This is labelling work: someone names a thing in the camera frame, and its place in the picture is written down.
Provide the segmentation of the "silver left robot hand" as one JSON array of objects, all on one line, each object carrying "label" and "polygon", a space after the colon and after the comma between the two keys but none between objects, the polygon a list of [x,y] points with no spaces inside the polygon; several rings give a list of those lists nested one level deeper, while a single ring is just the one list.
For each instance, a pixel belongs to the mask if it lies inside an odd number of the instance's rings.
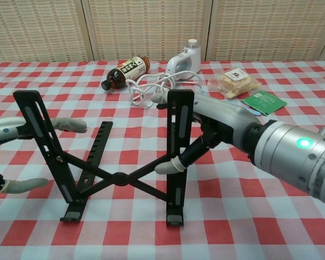
[{"label": "silver left robot hand", "polygon": [[[16,139],[32,139],[33,136],[25,131],[26,121],[23,117],[14,116],[0,118],[0,145]],[[73,118],[52,118],[51,124],[54,129],[60,131],[85,133],[87,124],[81,119]],[[24,193],[47,184],[46,178],[34,178],[24,181],[13,181],[4,179],[0,174],[0,192],[18,194]]]}]

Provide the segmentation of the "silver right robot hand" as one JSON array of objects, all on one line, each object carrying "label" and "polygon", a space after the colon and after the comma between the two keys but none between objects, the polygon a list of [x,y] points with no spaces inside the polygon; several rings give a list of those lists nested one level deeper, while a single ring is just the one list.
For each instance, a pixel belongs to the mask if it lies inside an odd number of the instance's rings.
[{"label": "silver right robot hand", "polygon": [[195,94],[193,116],[203,135],[187,146],[183,153],[155,167],[158,174],[183,172],[197,159],[221,142],[231,144],[254,162],[260,121],[244,107],[210,96]]}]

